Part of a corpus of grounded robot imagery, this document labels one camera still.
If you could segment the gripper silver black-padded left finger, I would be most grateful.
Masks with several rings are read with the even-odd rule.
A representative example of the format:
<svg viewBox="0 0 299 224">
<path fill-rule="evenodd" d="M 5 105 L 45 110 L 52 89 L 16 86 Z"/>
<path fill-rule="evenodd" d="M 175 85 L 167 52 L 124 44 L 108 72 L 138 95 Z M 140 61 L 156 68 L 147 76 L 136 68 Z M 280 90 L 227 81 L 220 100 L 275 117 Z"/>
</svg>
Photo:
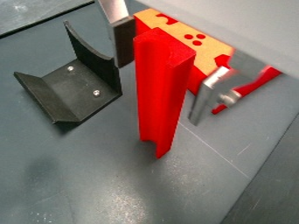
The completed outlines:
<svg viewBox="0 0 299 224">
<path fill-rule="evenodd" d="M 98 0 L 98 5 L 107 20 L 116 67 L 122 68 L 135 59 L 134 38 L 136 36 L 136 22 L 128 14 L 126 0 Z"/>
</svg>

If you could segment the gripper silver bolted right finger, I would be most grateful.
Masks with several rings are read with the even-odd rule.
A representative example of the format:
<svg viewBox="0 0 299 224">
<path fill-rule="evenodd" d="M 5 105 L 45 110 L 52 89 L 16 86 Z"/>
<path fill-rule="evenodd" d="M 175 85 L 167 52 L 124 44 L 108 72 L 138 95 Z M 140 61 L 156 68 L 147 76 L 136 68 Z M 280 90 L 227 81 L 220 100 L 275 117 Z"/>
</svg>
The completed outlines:
<svg viewBox="0 0 299 224">
<path fill-rule="evenodd" d="M 198 125 L 219 104 L 234 106 L 240 98 L 235 87 L 254 81 L 266 68 L 266 62 L 236 50 L 228 60 L 228 67 L 220 66 L 200 84 L 188 116 L 190 122 Z"/>
</svg>

